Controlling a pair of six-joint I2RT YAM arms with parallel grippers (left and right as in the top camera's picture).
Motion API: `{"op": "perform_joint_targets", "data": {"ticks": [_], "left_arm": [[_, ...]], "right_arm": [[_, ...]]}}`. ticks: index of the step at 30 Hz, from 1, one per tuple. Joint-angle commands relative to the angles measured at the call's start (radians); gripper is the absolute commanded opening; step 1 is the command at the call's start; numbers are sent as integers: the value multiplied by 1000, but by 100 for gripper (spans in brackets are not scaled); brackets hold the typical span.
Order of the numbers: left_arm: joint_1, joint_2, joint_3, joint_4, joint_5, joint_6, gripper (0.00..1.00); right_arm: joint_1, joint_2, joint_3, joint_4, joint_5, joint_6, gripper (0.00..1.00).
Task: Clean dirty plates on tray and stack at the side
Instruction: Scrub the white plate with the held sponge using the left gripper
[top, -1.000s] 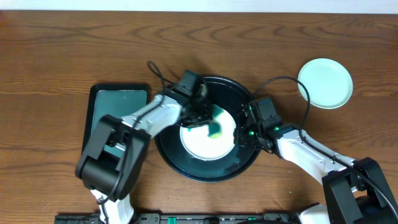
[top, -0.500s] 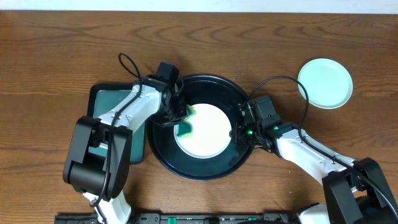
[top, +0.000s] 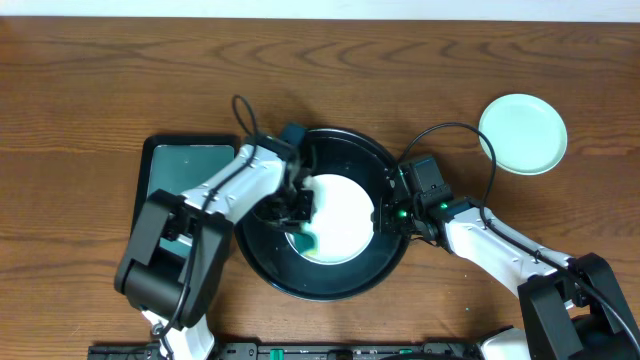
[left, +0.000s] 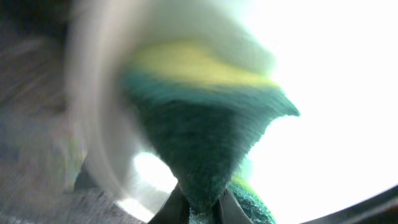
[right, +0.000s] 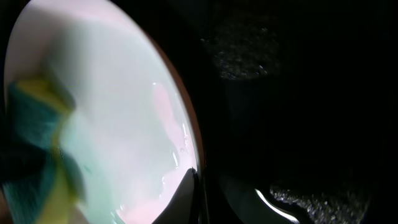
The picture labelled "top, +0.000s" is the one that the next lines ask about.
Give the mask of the green yellow sponge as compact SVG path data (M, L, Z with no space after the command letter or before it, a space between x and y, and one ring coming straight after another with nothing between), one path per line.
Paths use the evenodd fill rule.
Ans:
M316 256L318 254L318 238L312 233L296 232L292 235L293 247L303 256Z

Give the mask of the white plate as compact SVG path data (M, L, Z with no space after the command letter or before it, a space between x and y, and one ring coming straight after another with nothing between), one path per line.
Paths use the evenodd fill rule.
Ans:
M286 239L304 259L319 265L338 265L359 256L374 236L374 205L367 192L355 181L341 175L321 174L303 181L305 190L314 192L311 221L301 232L318 238L316 256L300 255L293 247L294 233Z

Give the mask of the mint green plate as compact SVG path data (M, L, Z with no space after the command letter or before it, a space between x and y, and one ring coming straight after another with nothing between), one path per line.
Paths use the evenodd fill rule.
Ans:
M481 147L500 168L518 175L543 174L557 166L568 147L561 115L528 94L497 98L479 120Z

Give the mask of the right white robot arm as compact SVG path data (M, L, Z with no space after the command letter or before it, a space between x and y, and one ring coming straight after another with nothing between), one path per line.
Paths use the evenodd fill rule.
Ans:
M466 259L519 300L522 328L498 330L456 359L636 359L639 329L610 265L536 243L494 216L483 200L457 198L436 160L397 165L374 223Z

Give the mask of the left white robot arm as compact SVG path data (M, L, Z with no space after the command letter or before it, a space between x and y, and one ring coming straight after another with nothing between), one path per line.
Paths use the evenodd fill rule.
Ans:
M234 160L197 187L158 189L138 213L115 289L151 323L159 359L205 359L215 340L206 313L219 286L235 225L254 209L282 232L312 217L310 173L300 153L306 129L253 133Z

